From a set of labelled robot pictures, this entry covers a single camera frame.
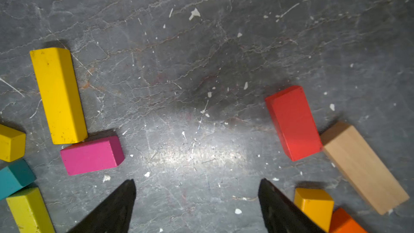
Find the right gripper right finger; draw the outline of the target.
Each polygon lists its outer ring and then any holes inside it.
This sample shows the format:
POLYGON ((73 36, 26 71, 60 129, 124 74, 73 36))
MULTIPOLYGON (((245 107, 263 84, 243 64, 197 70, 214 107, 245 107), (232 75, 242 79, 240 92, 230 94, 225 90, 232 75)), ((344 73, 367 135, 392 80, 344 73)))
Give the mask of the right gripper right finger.
POLYGON ((269 233, 324 233, 266 178, 260 181, 258 198, 269 233))

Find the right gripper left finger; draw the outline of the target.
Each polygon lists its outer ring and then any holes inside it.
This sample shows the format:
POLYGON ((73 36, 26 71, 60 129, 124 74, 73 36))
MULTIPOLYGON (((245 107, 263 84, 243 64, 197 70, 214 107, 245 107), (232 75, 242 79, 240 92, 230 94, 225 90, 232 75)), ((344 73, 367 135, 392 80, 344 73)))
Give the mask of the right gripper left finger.
POLYGON ((126 180, 69 232, 127 233, 135 199, 135 182, 126 180))

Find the magenta block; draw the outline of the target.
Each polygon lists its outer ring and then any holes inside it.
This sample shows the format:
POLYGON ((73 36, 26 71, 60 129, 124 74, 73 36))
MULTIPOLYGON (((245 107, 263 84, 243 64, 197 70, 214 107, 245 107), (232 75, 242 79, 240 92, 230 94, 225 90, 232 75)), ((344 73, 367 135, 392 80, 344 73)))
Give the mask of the magenta block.
POLYGON ((125 155, 117 136, 77 143, 60 151, 69 176, 118 167, 125 155))

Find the lime yellow long block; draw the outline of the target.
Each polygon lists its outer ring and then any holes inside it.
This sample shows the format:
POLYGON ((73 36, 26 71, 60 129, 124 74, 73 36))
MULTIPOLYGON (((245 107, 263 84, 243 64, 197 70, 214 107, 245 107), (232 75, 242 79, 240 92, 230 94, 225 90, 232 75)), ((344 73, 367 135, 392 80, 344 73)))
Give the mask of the lime yellow long block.
POLYGON ((18 191, 6 201, 20 233, 55 233, 38 187, 18 191))

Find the red block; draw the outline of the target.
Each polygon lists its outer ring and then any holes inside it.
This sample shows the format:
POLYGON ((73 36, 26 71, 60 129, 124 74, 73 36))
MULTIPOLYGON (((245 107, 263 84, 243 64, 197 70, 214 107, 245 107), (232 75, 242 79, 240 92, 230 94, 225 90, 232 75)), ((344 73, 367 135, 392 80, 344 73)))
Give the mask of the red block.
POLYGON ((298 161, 322 151, 322 142, 301 86, 291 86, 265 98, 285 154, 298 161))

